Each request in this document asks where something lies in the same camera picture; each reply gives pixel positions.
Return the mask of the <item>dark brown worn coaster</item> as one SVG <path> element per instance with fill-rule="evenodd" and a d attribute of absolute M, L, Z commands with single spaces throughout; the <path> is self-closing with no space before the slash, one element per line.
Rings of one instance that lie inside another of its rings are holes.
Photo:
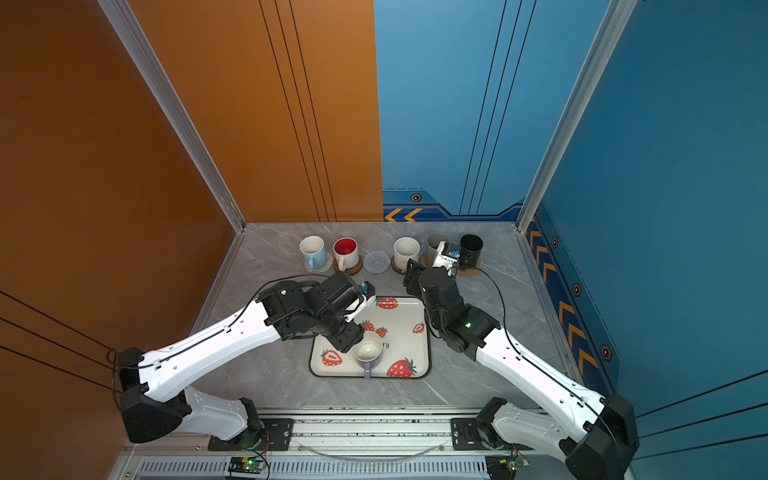
<path fill-rule="evenodd" d="M 408 271 L 408 266 L 410 263 L 421 264 L 421 260 L 419 258 L 414 258 L 414 257 L 395 258 L 394 256 L 392 256 L 390 266 L 395 273 L 399 275 L 405 275 Z"/>

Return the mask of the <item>paw shaped wooden coaster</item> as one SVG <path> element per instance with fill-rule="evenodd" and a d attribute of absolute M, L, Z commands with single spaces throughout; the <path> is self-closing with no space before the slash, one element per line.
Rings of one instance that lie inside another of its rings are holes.
<path fill-rule="evenodd" d="M 457 275 L 464 278 L 474 277 L 481 274 L 481 269 L 477 266 L 459 266 Z"/>

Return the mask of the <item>grey mug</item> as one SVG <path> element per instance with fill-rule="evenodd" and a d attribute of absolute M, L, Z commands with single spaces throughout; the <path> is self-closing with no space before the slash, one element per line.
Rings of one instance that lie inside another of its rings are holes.
<path fill-rule="evenodd" d="M 427 250 L 425 253 L 425 264 L 432 266 L 436 256 L 440 252 L 440 245 L 443 242 L 449 242 L 449 238 L 442 233 L 434 233 L 427 239 Z"/>

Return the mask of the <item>black mug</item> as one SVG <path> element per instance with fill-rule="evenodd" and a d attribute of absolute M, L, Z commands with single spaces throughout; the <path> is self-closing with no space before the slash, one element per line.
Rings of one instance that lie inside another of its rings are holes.
<path fill-rule="evenodd" d="M 474 234 L 465 234 L 461 237 L 459 254 L 459 269 L 475 269 L 479 262 L 484 242 L 481 237 Z"/>

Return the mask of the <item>blue grey woven coaster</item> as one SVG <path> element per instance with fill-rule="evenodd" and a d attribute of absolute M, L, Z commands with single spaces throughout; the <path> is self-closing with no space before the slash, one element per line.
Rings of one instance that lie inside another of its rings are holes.
<path fill-rule="evenodd" d="M 372 251 L 363 260 L 363 268 L 366 272 L 380 275 L 390 269 L 391 258 L 385 251 Z"/>

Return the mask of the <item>light blue mug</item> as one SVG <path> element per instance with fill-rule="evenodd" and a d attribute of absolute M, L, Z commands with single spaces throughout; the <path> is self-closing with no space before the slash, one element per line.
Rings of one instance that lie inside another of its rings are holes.
<path fill-rule="evenodd" d="M 305 256 L 311 256 L 311 255 L 319 255 L 320 262 L 323 262 L 325 258 L 326 248 L 325 248 L 325 242 L 322 237 L 317 235 L 311 235 L 307 236 L 304 239 L 301 240 L 299 244 L 299 249 L 303 255 L 303 259 Z"/>

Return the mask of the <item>light brown wooden coaster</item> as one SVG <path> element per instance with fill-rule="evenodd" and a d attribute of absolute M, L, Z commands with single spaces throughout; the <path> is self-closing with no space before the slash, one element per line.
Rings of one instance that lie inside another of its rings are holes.
<path fill-rule="evenodd" d="M 340 272 L 340 269 L 338 267 L 338 262 L 336 259 L 334 259 L 332 262 L 332 268 L 334 269 L 335 272 Z M 362 270 L 362 268 L 363 268 L 363 260 L 360 259 L 356 265 L 352 266 L 351 268 L 346 268 L 344 272 L 352 276 L 359 273 Z"/>

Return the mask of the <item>red interior white mug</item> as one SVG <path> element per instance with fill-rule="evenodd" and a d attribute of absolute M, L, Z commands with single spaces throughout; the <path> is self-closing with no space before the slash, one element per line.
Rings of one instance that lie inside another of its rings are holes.
<path fill-rule="evenodd" d="M 360 262 L 358 243 L 351 237 L 338 239 L 333 245 L 333 254 L 337 271 L 353 270 Z"/>

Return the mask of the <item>white purple handled mug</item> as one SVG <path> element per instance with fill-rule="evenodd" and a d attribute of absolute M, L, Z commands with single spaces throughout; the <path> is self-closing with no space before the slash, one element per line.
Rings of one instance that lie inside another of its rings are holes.
<path fill-rule="evenodd" d="M 362 339 L 353 346 L 351 353 L 362 366 L 364 378 L 372 378 L 372 369 L 383 352 L 383 340 L 375 331 L 365 331 Z"/>

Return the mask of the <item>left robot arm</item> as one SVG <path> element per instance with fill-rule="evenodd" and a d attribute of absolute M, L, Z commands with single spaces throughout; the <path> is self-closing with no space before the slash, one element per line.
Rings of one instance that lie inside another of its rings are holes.
<path fill-rule="evenodd" d="M 215 450 L 261 446 L 267 430 L 252 400 L 205 394 L 194 382 L 278 341 L 322 336 L 346 353 L 363 339 L 355 318 L 375 301 L 372 284 L 358 283 L 344 272 L 317 280 L 289 276 L 267 282 L 244 307 L 183 340 L 117 354 L 120 413 L 129 441 L 141 444 L 191 433 L 209 436 Z"/>

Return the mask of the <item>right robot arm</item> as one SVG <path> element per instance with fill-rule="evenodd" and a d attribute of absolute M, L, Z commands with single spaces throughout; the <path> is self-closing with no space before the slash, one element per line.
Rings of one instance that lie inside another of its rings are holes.
<path fill-rule="evenodd" d="M 532 414 L 492 399 L 477 418 L 487 443 L 530 447 L 562 461 L 577 479 L 626 476 L 639 448 L 626 398 L 581 385 L 532 353 L 503 322 L 463 300 L 449 268 L 409 261 L 403 284 L 452 350 L 495 371 L 542 408 Z"/>

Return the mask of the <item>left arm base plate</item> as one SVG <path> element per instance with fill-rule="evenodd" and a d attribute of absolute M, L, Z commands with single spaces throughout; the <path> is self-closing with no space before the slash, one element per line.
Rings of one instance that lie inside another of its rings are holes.
<path fill-rule="evenodd" d="M 231 440 L 211 437 L 209 451 L 287 451 L 291 442 L 294 420 L 291 418 L 268 418 L 256 427 L 249 426 Z"/>

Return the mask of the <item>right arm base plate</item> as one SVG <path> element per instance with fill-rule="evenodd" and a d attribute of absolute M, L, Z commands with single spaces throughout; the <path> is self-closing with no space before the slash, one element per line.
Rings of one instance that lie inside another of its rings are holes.
<path fill-rule="evenodd" d="M 450 429 L 453 449 L 457 451 L 495 450 L 503 446 L 491 425 L 477 418 L 452 418 Z"/>

